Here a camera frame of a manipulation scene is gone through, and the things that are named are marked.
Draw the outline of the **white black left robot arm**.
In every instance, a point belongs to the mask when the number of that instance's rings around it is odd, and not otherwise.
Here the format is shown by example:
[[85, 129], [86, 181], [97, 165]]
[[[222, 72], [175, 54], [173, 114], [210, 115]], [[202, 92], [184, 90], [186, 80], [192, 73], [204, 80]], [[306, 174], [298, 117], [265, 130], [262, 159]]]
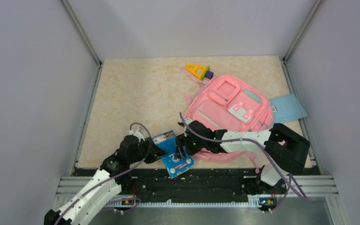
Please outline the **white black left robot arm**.
[[103, 161], [90, 181], [68, 203], [46, 213], [44, 224], [89, 224], [116, 195], [130, 191], [132, 182], [124, 175], [133, 170], [133, 163], [150, 164], [167, 155], [167, 151], [158, 146], [163, 141], [164, 138], [158, 137], [125, 136], [119, 148]]

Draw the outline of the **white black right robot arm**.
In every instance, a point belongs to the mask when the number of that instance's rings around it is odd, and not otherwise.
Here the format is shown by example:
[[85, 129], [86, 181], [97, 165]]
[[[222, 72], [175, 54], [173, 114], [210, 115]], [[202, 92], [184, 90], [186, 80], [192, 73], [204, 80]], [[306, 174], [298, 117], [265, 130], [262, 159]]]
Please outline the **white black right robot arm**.
[[226, 164], [246, 156], [258, 169], [256, 187], [269, 193], [286, 175], [305, 169], [310, 142], [282, 123], [260, 131], [212, 130], [197, 120], [178, 123], [186, 153], [197, 160]]

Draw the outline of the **blue children book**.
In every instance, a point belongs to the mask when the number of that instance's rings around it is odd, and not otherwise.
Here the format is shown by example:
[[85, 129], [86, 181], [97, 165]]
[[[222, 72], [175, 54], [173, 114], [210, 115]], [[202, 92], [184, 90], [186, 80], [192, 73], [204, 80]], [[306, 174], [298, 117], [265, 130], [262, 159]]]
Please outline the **blue children book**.
[[161, 133], [153, 137], [153, 141], [167, 153], [161, 157], [161, 160], [171, 179], [182, 175], [194, 166], [193, 158], [187, 154], [185, 146], [180, 143], [180, 136], [173, 131]]

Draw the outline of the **pink student backpack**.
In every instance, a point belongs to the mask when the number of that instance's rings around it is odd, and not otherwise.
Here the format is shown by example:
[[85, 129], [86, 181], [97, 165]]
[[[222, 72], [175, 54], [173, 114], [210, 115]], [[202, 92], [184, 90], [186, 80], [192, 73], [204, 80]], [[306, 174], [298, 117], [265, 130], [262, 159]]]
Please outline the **pink student backpack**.
[[195, 97], [185, 96], [189, 107], [184, 119], [197, 120], [213, 131], [257, 132], [272, 127], [270, 101], [240, 78], [224, 74], [200, 81], [184, 67], [181, 71], [201, 87]]

